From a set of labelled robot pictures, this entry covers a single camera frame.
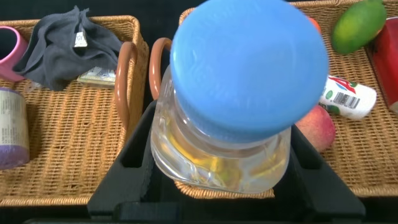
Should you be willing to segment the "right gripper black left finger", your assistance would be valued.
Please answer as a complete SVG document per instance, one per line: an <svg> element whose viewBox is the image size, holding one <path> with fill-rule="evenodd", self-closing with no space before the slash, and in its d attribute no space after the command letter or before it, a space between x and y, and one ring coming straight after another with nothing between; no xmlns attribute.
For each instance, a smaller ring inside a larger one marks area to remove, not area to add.
<svg viewBox="0 0 398 224"><path fill-rule="evenodd" d="M90 217L112 217L119 204L140 202L145 196L154 169L150 131L156 103L153 101L146 108L135 130L91 196L87 204Z"/></svg>

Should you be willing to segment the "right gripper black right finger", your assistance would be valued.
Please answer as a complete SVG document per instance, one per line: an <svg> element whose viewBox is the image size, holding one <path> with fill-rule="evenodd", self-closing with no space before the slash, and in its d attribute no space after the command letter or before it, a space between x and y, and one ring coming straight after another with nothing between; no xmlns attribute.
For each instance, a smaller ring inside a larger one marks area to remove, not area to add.
<svg viewBox="0 0 398 224"><path fill-rule="evenodd" d="M361 220L363 203L340 179L296 126L289 164L273 187L280 211L290 220Z"/></svg>

